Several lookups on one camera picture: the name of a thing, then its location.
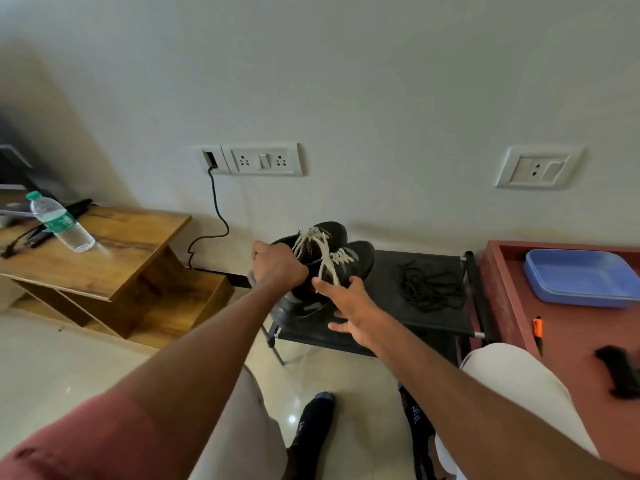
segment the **water bottle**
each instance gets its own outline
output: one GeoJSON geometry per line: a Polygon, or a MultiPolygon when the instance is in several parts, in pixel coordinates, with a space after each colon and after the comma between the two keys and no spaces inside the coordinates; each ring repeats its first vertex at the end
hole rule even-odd
{"type": "Polygon", "coordinates": [[[29,192],[33,215],[65,245],[76,253],[91,249],[95,239],[68,213],[60,202],[43,197],[40,192],[29,192]]]}

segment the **hand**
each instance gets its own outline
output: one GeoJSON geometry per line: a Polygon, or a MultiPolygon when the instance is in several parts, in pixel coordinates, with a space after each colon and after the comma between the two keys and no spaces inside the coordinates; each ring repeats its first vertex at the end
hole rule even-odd
{"type": "Polygon", "coordinates": [[[344,323],[329,323],[329,329],[341,333],[350,333],[353,339],[361,346],[368,347],[367,334],[364,332],[363,323],[374,316],[383,313],[364,289],[364,283],[357,276],[349,278],[349,288],[334,286],[320,278],[314,278],[312,283],[318,293],[331,298],[338,307],[337,317],[346,318],[344,323]]]}
{"type": "Polygon", "coordinates": [[[283,295],[307,279],[309,268],[293,256],[293,251],[283,242],[253,243],[252,269],[258,283],[269,283],[283,295]]]}

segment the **sock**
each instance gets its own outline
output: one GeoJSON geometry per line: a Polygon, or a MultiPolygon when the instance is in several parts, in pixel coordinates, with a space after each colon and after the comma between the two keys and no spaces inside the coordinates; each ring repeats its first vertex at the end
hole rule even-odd
{"type": "Polygon", "coordinates": [[[295,480],[314,480],[320,450],[329,433],[335,395],[331,392],[320,392],[302,411],[296,437],[289,448],[295,455],[298,473],[295,480]]]}
{"type": "Polygon", "coordinates": [[[411,428],[415,477],[417,480],[436,480],[433,464],[429,458],[429,437],[435,435],[436,430],[402,384],[398,384],[398,392],[402,399],[404,415],[411,428]]]}

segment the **red sleeve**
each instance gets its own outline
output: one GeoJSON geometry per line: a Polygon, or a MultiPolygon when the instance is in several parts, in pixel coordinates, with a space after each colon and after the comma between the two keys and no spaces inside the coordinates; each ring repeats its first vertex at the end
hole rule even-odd
{"type": "Polygon", "coordinates": [[[0,460],[0,478],[20,480],[176,478],[172,440],[121,392],[80,404],[0,460]]]}

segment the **white wall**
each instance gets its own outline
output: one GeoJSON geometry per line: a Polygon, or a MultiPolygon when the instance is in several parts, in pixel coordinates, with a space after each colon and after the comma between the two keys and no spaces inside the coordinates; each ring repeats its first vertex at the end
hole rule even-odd
{"type": "Polygon", "coordinates": [[[1,0],[0,111],[103,203],[219,232],[194,143],[298,141],[308,177],[219,177],[232,234],[325,219],[380,248],[640,244],[640,0],[1,0]],[[515,143],[590,148],[563,192],[493,187],[515,143]]]}

